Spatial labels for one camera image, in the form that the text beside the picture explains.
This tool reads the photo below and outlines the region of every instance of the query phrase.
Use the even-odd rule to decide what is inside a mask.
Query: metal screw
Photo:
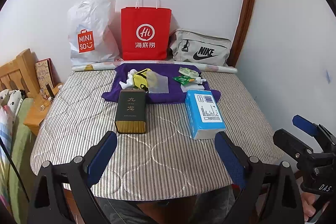
[[[253,162],[253,163],[257,163],[259,161],[259,159],[255,156],[251,156],[250,161]]]
[[[83,157],[81,157],[81,156],[77,156],[77,157],[75,157],[75,158],[73,159],[73,161],[74,161],[75,163],[80,163],[82,160],[83,160]]]
[[[288,168],[288,167],[290,167],[290,164],[289,164],[288,161],[283,161],[282,166]]]
[[[49,164],[50,164],[50,162],[49,162],[48,160],[46,160],[46,161],[44,161],[44,162],[42,163],[42,166],[43,166],[44,168],[46,168],[46,167],[49,166]]]

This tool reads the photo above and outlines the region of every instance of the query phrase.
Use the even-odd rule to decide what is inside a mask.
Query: purple cloth
[[[146,102],[148,104],[180,104],[184,103],[186,93],[182,92],[181,84],[173,79],[173,77],[181,75],[179,73],[181,65],[178,64],[157,64],[157,63],[124,63],[119,67],[115,68],[117,75],[115,76],[112,88],[109,92],[104,92],[101,97],[109,102],[118,102],[119,93],[121,91],[121,86],[119,82],[126,83],[127,74],[131,69],[141,71],[143,69],[151,69],[160,75],[168,77],[168,88],[169,93],[147,93]],[[183,65],[191,70],[195,70],[198,73],[201,71],[195,66]],[[205,90],[210,90],[212,95],[215,98],[215,101],[218,102],[221,93],[218,90],[211,90],[208,82],[203,83]]]

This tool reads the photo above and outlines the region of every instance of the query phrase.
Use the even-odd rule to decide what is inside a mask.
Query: striped mattress pad
[[[72,72],[56,95],[31,153],[37,175],[41,164],[70,162],[84,155],[108,131],[116,132],[117,103],[105,102],[116,72]],[[273,130],[236,75],[203,71],[212,89],[221,92],[218,107],[227,134],[248,156],[273,163],[282,155]],[[94,196],[122,200],[160,200],[205,193],[232,183],[214,140],[190,137],[185,104],[146,105],[147,133],[117,134],[118,145]]]

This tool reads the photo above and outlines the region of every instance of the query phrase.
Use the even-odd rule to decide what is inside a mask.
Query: white pillow with black flowers
[[[6,89],[6,90],[1,91],[0,92],[0,104],[2,106],[7,105],[8,99],[9,99],[9,90]]]
[[[23,102],[23,99],[22,99],[22,94],[19,90],[11,90],[9,93],[10,93],[10,96],[9,96],[7,105],[9,106],[10,110],[13,113],[13,116],[14,116],[13,122],[14,122],[17,114],[19,113],[20,106]]]

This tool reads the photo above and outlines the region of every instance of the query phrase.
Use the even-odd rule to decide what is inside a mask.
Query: white label
[[[202,122],[223,122],[211,94],[195,94],[195,99]]]

